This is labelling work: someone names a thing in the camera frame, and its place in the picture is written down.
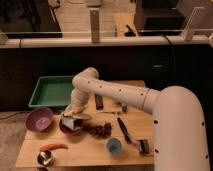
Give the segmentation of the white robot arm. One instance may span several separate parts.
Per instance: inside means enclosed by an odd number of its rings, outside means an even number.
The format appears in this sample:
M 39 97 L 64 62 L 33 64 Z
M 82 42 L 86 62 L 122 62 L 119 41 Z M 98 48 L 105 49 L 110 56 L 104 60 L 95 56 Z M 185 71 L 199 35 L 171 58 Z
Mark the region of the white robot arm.
M 211 171 L 203 109 L 189 89 L 169 86 L 158 91 L 107 82 L 93 67 L 75 75 L 72 84 L 66 115 L 82 111 L 94 93 L 153 116 L 155 171 Z

